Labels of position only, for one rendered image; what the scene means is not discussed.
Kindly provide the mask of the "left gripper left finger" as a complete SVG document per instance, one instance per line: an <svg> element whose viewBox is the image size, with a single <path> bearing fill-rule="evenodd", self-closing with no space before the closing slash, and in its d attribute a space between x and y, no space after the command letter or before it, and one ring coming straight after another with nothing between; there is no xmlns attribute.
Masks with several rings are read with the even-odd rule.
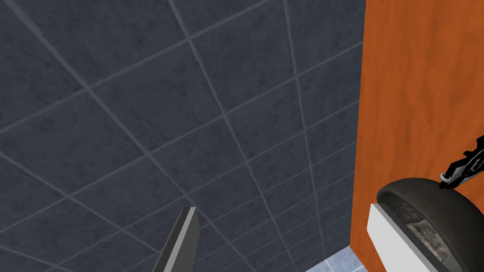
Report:
<svg viewBox="0 0 484 272"><path fill-rule="evenodd" d="M196 207L183 208L152 272L193 272L199 234Z"/></svg>

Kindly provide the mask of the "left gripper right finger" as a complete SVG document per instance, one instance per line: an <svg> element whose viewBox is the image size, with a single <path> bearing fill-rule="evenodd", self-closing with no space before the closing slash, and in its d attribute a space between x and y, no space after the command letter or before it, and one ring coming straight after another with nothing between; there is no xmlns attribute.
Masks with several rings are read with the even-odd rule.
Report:
<svg viewBox="0 0 484 272"><path fill-rule="evenodd" d="M455 272L384 204L371 204L367 232L387 272Z"/></svg>

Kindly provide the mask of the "orange wooden door leaf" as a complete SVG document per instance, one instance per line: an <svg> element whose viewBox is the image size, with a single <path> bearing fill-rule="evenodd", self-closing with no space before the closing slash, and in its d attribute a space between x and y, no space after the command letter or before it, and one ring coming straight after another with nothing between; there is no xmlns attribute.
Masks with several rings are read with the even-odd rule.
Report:
<svg viewBox="0 0 484 272"><path fill-rule="evenodd" d="M386 272L378 190L438 180L483 135L484 0L366 0L350 247L368 272Z"/></svg>

